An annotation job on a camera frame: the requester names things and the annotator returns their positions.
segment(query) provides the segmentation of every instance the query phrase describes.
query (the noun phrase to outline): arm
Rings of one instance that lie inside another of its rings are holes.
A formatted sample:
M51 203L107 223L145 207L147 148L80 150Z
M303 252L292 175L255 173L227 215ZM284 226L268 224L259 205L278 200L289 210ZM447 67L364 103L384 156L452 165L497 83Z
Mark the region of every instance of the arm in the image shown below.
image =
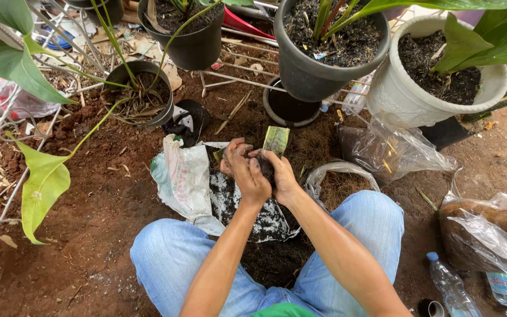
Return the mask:
M373 255L302 190L288 160L260 151L275 169L277 201L295 216L332 276L370 316L411 316Z
M242 200L228 227L195 274L179 316L218 316L232 287L257 214L271 197L271 185L261 174L257 159L243 157L246 150L251 149L243 142L243 139L232 140L221 163L221 170L236 180Z

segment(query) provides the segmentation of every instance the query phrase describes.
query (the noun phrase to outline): black pot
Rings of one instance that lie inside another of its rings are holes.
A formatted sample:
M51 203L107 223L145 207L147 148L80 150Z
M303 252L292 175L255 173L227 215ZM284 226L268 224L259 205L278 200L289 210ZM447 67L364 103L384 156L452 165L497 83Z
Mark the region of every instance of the black pot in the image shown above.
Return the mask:
M143 61L143 60L133 60L133 61L127 62L126 64L129 66L130 70L132 71L132 73L134 75L139 74L139 73L143 73L143 72L148 72L148 73L152 73L155 75L159 69L158 65L151 63L149 61ZM161 126L161 125L165 124L167 121L169 121L173 116L173 93L171 91L170 81L167 78L167 75L165 74L165 72L163 72L163 70L159 74L159 78L163 82L165 82L168 89L170 90L170 98L167 101L167 105L165 106L165 109L162 110L156 117L152 118L150 121L136 124L136 123L133 123L130 121L126 121L125 119L117 118L114 114L113 114L113 116L115 118L121 120L122 122L131 124L131 125ZM122 64L117 66L115 69L113 69L113 71L109 74L109 76L107 76L107 81L126 84L128 81L130 81L130 76L129 76L128 71L126 70L126 67ZM118 86L106 83L103 85L102 90L105 90L105 89L116 90L116 89L118 89ZM107 111L109 111L110 105L106 105L105 108L107 109Z
M437 122L433 126L421 126L420 130L438 151L474 135L474 132L465 129L455 117Z
M273 23L273 32L279 44L279 75L283 86L292 96L306 102L323 100L349 81L371 73L383 61L391 44L391 29L383 13L372 15L377 30L385 36L379 43L375 58L369 63L356 67L332 67L306 56L288 38L283 26L283 17L297 1L281 0Z
M280 78L274 77L267 85L271 87L280 86ZM282 126L306 126L318 117L321 106L322 102L303 102L286 92L269 88L263 90L263 107L265 111L271 119ZM285 107L294 108L294 111L292 109L286 110Z
M70 7L74 9L83 10L87 13L87 17L91 20L91 22L96 25L101 25L99 21L99 17L97 16L97 12L93 8L93 4L91 4L90 0L64 0ZM105 0L105 7L107 8L107 12L109 13L109 18L111 19L112 24L117 24L121 21L122 16L124 15L124 7L122 5L122 0ZM102 8L101 0L95 0L95 4L97 4L97 9L103 21L105 23L109 23L107 20L107 15L105 13L105 9Z
M146 31L158 40L163 49L171 39L171 35L159 33L151 26L144 16L147 7L148 0L141 0L138 4L138 19ZM220 56L223 19L224 10L206 28L194 33L176 36L170 47L167 48L167 54L175 65L186 70L203 70L213 65Z

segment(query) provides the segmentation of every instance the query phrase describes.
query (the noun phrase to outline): dirty hands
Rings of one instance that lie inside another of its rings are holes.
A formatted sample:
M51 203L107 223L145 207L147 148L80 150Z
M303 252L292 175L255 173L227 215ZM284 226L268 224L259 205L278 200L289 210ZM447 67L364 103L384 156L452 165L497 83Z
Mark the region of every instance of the dirty hands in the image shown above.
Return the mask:
M304 195L305 192L299 186L292 171L291 164L285 156L280 159L272 151L258 149L249 153L250 157L260 156L263 160L271 163L274 169L274 177L277 188L273 190L273 195L279 204L290 207L292 201Z
M244 138L230 141L220 161L220 171L234 178L242 193L242 202L259 207L257 210L259 212L271 197L271 184L261 173L256 155L244 158L246 151L251 149L253 146L246 144Z

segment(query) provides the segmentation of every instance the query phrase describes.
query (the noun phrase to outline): bottle label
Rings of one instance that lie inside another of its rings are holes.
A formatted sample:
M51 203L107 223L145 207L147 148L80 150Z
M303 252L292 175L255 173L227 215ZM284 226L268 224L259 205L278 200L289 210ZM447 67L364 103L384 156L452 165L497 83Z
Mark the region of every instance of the bottle label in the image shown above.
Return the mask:
M507 295L507 274L486 272L492 292Z

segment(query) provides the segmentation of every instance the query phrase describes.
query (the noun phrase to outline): bottle cap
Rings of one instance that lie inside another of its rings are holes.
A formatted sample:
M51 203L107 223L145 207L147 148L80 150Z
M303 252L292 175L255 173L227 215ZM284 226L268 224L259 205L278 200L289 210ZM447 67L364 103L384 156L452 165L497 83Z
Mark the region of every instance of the bottle cap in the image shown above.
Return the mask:
M437 255L436 252L428 252L426 254L426 256L427 256L427 259L430 261L437 261L440 259L440 257Z

